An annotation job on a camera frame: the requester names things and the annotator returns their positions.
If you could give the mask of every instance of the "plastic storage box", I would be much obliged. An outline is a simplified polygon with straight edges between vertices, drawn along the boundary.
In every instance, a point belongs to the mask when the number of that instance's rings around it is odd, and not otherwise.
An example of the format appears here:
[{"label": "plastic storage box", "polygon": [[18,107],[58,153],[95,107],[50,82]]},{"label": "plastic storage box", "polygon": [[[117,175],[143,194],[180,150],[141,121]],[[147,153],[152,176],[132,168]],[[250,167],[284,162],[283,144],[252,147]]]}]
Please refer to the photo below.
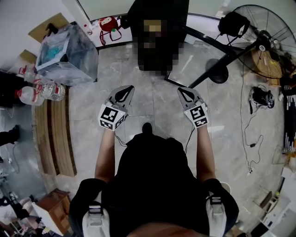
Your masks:
[{"label": "plastic storage box", "polygon": [[75,86],[97,79],[98,60],[91,40],[78,25],[70,25],[42,41],[36,69],[57,83]]}]

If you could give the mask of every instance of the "black t-shirt sleeve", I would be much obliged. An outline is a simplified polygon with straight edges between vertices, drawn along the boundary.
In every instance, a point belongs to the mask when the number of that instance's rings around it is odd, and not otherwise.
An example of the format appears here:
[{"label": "black t-shirt sleeve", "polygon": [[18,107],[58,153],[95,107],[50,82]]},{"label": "black t-shirt sleeve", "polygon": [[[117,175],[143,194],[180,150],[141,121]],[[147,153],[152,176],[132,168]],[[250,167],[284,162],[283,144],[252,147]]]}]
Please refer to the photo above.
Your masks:
[{"label": "black t-shirt sleeve", "polygon": [[221,197],[227,217],[225,233],[227,233],[234,225],[239,215],[239,208],[229,192],[227,192],[217,179],[209,179],[203,183],[206,191],[212,192],[216,196]]},{"label": "black t-shirt sleeve", "polygon": [[69,221],[72,230],[78,237],[83,237],[82,219],[89,205],[102,191],[106,182],[99,179],[86,179],[80,183],[79,189],[70,203]]}]

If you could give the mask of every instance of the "black shirt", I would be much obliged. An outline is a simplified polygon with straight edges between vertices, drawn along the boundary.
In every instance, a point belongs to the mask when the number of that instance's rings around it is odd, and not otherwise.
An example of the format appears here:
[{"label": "black shirt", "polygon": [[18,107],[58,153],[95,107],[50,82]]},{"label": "black shirt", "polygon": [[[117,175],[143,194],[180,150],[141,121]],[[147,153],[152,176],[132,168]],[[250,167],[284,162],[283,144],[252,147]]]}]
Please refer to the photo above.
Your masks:
[{"label": "black shirt", "polygon": [[208,235],[205,202],[209,191],[221,196],[226,232],[235,224],[239,212],[235,200],[218,180],[197,181],[181,143],[139,134],[127,146],[111,182],[81,182],[70,206],[70,223],[76,234],[81,235],[83,215],[100,191],[102,206],[110,216],[111,237],[125,237],[149,222],[172,223]]}]

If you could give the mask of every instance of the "fan base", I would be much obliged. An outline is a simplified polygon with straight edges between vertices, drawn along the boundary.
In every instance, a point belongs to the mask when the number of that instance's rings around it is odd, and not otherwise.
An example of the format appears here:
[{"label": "fan base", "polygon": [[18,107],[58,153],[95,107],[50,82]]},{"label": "fan base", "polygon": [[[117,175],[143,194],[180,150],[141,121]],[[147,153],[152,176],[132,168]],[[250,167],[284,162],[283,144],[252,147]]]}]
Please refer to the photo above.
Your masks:
[{"label": "fan base", "polygon": [[[213,65],[215,65],[219,59],[210,59],[206,64],[206,70],[210,69]],[[212,73],[209,78],[217,84],[222,84],[227,81],[229,76],[227,67],[221,67],[218,70],[216,70],[214,73]]]}]

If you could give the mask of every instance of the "red plush toy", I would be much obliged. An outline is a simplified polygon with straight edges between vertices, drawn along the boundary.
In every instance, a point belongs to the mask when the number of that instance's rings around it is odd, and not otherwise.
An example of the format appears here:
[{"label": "red plush toy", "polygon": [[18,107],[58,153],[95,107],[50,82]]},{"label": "red plush toy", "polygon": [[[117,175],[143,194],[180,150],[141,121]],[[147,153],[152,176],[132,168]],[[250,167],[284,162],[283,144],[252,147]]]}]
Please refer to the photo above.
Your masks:
[{"label": "red plush toy", "polygon": [[[118,40],[122,37],[119,29],[120,29],[120,26],[118,26],[118,23],[117,21],[115,20],[114,17],[107,17],[107,18],[102,18],[99,20],[99,25],[101,27],[101,32],[100,32],[100,40],[101,40],[101,43],[102,45],[105,45],[106,42],[104,40],[104,35],[108,34],[109,33],[109,37],[112,41],[115,41],[115,40]],[[120,37],[117,38],[117,39],[112,39],[112,36],[111,36],[111,32],[115,32],[115,31],[118,31],[118,33],[120,34]]]}]

